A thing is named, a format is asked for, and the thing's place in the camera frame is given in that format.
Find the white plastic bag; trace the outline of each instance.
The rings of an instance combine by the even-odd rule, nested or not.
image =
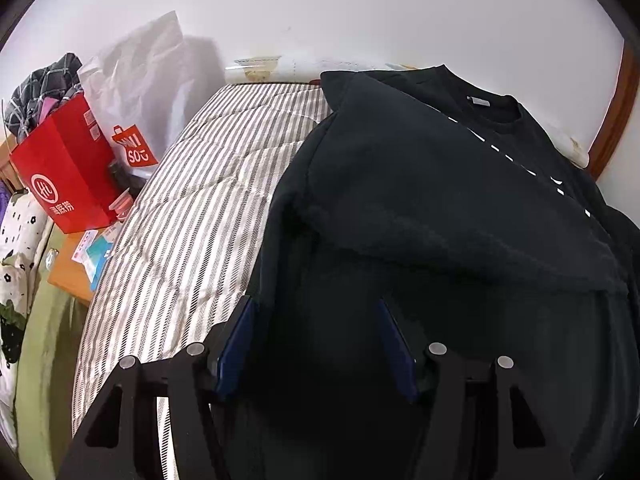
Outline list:
[[[84,97],[126,171],[149,178],[210,97],[198,72],[175,11],[137,28],[80,68]]]

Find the striped mattress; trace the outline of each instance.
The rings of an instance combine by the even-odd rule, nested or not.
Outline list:
[[[127,218],[78,354],[75,433],[125,355],[163,359],[224,321],[244,293],[276,184],[330,110],[305,84],[219,90],[167,151]],[[158,400],[164,477],[177,479],[168,402]]]

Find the wooden bed frame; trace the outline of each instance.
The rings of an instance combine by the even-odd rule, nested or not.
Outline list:
[[[0,144],[0,180],[11,193],[24,188],[20,176],[9,160],[9,155],[15,146],[15,137],[11,134]]]
[[[607,167],[611,155],[616,151],[616,146],[622,138],[631,110],[636,102],[639,81],[640,64],[631,46],[625,42],[616,92],[613,94],[600,131],[589,150],[587,170],[596,180]]]

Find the metal screw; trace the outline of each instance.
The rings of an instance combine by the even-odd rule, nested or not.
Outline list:
[[[127,368],[131,368],[134,364],[136,364],[136,358],[133,357],[133,355],[127,355],[120,359],[120,362],[118,364],[120,364],[120,368],[126,370]]]
[[[204,352],[204,345],[202,343],[191,343],[187,346],[187,354],[195,356]]]
[[[429,345],[429,352],[433,355],[444,355],[447,353],[447,347],[442,343],[431,343]]]
[[[509,368],[513,368],[513,359],[506,355],[501,355],[500,357],[498,357],[498,364],[502,368],[506,368],[508,370]]]

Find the wooden table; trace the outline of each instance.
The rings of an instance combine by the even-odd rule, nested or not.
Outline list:
[[[88,306],[94,297],[94,294],[89,289],[89,278],[84,271],[84,266],[71,259],[83,234],[84,232],[80,232],[66,236],[47,281],[51,285],[75,296],[81,303]]]

